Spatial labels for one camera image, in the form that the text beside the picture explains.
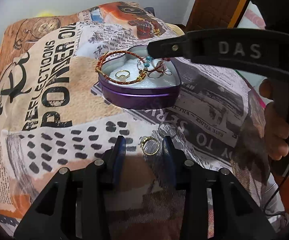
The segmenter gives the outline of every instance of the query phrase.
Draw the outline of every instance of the purple tin box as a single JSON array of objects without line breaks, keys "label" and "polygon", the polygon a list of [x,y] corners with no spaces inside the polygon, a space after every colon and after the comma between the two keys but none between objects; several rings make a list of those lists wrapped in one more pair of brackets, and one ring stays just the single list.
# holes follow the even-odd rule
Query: purple tin box
[{"label": "purple tin box", "polygon": [[[135,46],[130,48],[129,51],[140,57],[148,56],[147,46]],[[130,54],[125,54],[121,57],[108,60],[103,64],[102,71],[109,75],[117,67],[123,66],[127,60],[135,58]],[[159,109],[171,107],[179,96],[181,79],[172,59],[168,62],[168,68],[175,77],[175,86],[158,88],[123,87],[108,82],[103,75],[99,74],[99,84],[102,87],[102,94],[112,104],[123,108]]]}]

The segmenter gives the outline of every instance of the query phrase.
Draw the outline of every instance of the blue bead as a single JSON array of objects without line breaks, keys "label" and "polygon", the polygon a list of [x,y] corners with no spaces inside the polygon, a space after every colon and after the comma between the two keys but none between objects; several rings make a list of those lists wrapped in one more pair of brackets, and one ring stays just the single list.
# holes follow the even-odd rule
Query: blue bead
[{"label": "blue bead", "polygon": [[145,60],[148,61],[148,62],[152,62],[153,61],[153,57],[147,56]]}]

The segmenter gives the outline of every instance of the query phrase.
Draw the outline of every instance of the finger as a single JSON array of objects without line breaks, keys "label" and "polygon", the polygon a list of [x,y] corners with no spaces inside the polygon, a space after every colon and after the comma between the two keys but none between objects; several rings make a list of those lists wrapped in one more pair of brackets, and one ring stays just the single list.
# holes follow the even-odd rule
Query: finger
[{"label": "finger", "polygon": [[289,124],[274,109],[274,103],[267,104],[264,110],[266,119],[265,133],[272,133],[282,139],[289,137]]},{"label": "finger", "polygon": [[285,157],[289,152],[288,144],[283,139],[274,134],[266,134],[264,141],[268,155],[273,160],[280,160],[281,157]]},{"label": "finger", "polygon": [[272,86],[269,79],[265,79],[259,86],[259,93],[262,97],[272,100]]}]

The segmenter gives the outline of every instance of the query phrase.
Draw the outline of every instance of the black spot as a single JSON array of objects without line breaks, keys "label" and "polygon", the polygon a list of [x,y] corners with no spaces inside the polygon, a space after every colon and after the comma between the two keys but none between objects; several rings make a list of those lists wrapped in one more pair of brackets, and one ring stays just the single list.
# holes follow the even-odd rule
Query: black spot
[{"label": "black spot", "polygon": [[102,158],[103,153],[95,153],[96,158]]},{"label": "black spot", "polygon": [[59,154],[66,154],[66,152],[67,152],[67,149],[63,149],[63,148],[59,148],[58,150],[57,150],[57,152],[59,153]]},{"label": "black spot", "polygon": [[39,167],[34,162],[30,163],[29,169],[31,169],[33,173],[36,173],[36,174],[39,173]]},{"label": "black spot", "polygon": [[50,147],[49,145],[45,144],[45,143],[41,143],[40,144],[41,148],[44,149],[46,152],[49,152],[52,147]]},{"label": "black spot", "polygon": [[130,134],[130,131],[129,130],[120,130],[119,133],[121,135],[129,135]]},{"label": "black spot", "polygon": [[72,141],[75,141],[75,142],[81,142],[83,140],[83,138],[80,138],[80,137],[73,137],[72,138]]},{"label": "black spot", "polygon": [[113,122],[111,122],[111,121],[108,121],[107,123],[106,123],[106,125],[107,126],[116,126]]},{"label": "black spot", "polygon": [[79,130],[72,130],[72,131],[71,131],[71,134],[81,134],[81,131],[79,131]]},{"label": "black spot", "polygon": [[137,150],[137,146],[127,146],[126,151],[135,152]]},{"label": "black spot", "polygon": [[87,131],[88,132],[94,132],[95,130],[97,130],[97,127],[90,126]]},{"label": "black spot", "polygon": [[52,140],[52,138],[48,134],[45,134],[45,133],[42,133],[41,137],[44,138],[45,140]]},{"label": "black spot", "polygon": [[45,162],[41,163],[42,167],[44,170],[51,172],[52,171],[52,167],[49,166],[48,164],[46,164]]},{"label": "black spot", "polygon": [[81,144],[74,144],[74,148],[76,150],[82,150],[85,146],[84,145],[81,145]]},{"label": "black spot", "polygon": [[116,129],[117,129],[117,127],[112,127],[112,126],[107,126],[107,127],[106,127],[106,131],[107,131],[107,132],[115,132]]},{"label": "black spot", "polygon": [[116,141],[117,141],[117,137],[111,137],[111,138],[108,140],[109,143],[116,143]]},{"label": "black spot", "polygon": [[61,147],[66,145],[66,143],[62,141],[56,141],[56,144]]},{"label": "black spot", "polygon": [[32,149],[35,147],[35,144],[33,142],[28,142],[27,146]]},{"label": "black spot", "polygon": [[52,157],[49,154],[43,153],[41,154],[41,158],[43,158],[44,160],[50,162]]},{"label": "black spot", "polygon": [[91,144],[91,147],[95,150],[100,150],[102,148],[102,145],[101,144],[96,144],[96,143],[93,143]]},{"label": "black spot", "polygon": [[59,159],[57,162],[58,162],[59,164],[61,164],[61,165],[65,165],[65,164],[68,163],[68,160],[66,160],[66,159]]},{"label": "black spot", "polygon": [[58,132],[55,132],[55,136],[56,136],[57,138],[63,138],[63,137],[64,137],[63,134],[58,133]]},{"label": "black spot", "polygon": [[132,138],[126,138],[126,144],[131,144],[133,143],[133,139]]},{"label": "black spot", "polygon": [[34,160],[36,158],[36,155],[32,151],[29,151],[27,155],[32,160]]},{"label": "black spot", "polygon": [[75,154],[75,157],[76,157],[76,158],[79,158],[79,159],[85,159],[85,158],[88,157],[88,155],[85,154],[85,153],[76,153],[76,154]]},{"label": "black spot", "polygon": [[90,135],[89,136],[90,141],[96,141],[96,140],[98,140],[98,138],[99,138],[99,135]]},{"label": "black spot", "polygon": [[126,122],[117,122],[117,125],[119,127],[125,128],[127,126],[127,123]]}]

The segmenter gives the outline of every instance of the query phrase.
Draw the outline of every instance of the brown door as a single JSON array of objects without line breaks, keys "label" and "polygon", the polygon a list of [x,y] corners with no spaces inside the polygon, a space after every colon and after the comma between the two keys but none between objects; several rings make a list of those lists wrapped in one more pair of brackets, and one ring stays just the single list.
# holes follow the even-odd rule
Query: brown door
[{"label": "brown door", "polygon": [[192,8],[187,31],[226,28],[240,0],[196,0]]}]

